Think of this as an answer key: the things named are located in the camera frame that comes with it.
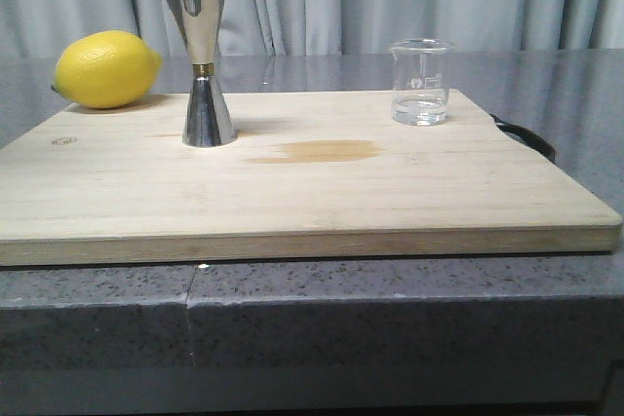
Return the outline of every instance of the cutting board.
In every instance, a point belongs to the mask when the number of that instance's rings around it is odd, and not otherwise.
[[[598,251],[622,218],[451,91],[226,95],[238,138],[182,143],[187,95],[72,104],[0,150],[0,263]]]

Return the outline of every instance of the jigger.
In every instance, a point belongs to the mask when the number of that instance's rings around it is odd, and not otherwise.
[[[216,38],[225,0],[167,0],[193,64],[193,87],[186,110],[187,145],[224,145],[236,138],[215,76]]]

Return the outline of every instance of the gray countertop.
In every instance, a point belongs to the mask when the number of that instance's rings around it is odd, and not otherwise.
[[[54,64],[0,65],[0,146],[67,104]],[[385,90],[391,57],[223,57],[219,73],[227,93]],[[190,80],[166,59],[153,92]],[[624,213],[624,51],[454,54],[451,86]],[[623,299],[621,247],[4,268],[0,414],[598,401]]]

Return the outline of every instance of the lemon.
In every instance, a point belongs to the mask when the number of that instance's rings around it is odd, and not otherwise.
[[[138,36],[102,31],[70,44],[60,55],[53,88],[87,107],[123,106],[154,84],[162,58]]]

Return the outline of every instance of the cutting board edge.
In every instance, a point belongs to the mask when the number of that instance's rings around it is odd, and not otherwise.
[[[388,231],[0,242],[0,266],[245,261],[284,258],[613,252],[622,225],[474,232]],[[89,245],[87,252],[81,247]]]

